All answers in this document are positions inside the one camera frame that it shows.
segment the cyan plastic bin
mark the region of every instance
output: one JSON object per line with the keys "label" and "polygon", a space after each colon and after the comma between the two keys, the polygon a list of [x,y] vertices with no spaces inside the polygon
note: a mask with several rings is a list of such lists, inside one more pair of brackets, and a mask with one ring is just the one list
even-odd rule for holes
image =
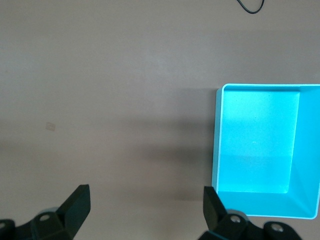
{"label": "cyan plastic bin", "polygon": [[314,219],[320,84],[226,84],[217,91],[212,186],[248,216]]}

